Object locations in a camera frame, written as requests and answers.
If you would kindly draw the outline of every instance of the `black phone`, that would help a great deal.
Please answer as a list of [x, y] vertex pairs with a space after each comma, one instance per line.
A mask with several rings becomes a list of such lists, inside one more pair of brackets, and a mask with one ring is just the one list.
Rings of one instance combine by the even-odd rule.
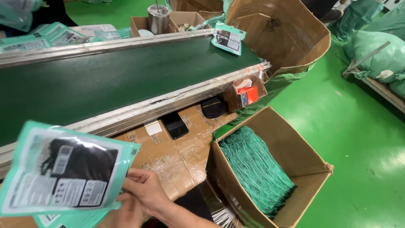
[[177, 111], [162, 116], [161, 120], [174, 140], [188, 133], [188, 128]]

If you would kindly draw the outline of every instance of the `conveyor belt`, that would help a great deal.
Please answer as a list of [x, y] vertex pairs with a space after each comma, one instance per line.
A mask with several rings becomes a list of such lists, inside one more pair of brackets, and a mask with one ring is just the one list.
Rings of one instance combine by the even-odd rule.
[[69, 125], [260, 63], [211, 37], [0, 69], [0, 146], [36, 120]]

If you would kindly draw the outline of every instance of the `green floor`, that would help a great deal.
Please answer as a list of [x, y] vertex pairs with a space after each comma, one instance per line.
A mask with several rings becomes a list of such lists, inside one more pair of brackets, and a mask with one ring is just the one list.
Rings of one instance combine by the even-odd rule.
[[[79, 25], [128, 27], [154, 1], [66, 4]], [[405, 227], [405, 118], [362, 84], [341, 79], [341, 43], [270, 104], [327, 162], [330, 177], [297, 228]]]

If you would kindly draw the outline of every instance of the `hand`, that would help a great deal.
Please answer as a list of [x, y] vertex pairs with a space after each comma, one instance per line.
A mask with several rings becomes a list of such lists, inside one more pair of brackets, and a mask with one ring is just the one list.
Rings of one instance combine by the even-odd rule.
[[[144, 212], [149, 216], [159, 218], [175, 206], [164, 192], [155, 171], [129, 169], [122, 188], [139, 199]], [[131, 194], [124, 193], [117, 200], [121, 201], [130, 196]]]
[[142, 205], [132, 196], [122, 201], [119, 210], [118, 228], [140, 228], [142, 225]]

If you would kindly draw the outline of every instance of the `metal tumbler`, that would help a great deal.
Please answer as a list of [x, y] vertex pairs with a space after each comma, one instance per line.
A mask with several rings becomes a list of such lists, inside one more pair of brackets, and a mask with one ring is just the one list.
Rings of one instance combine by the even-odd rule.
[[164, 5], [151, 5], [148, 8], [149, 28], [155, 35], [169, 33], [169, 9]]

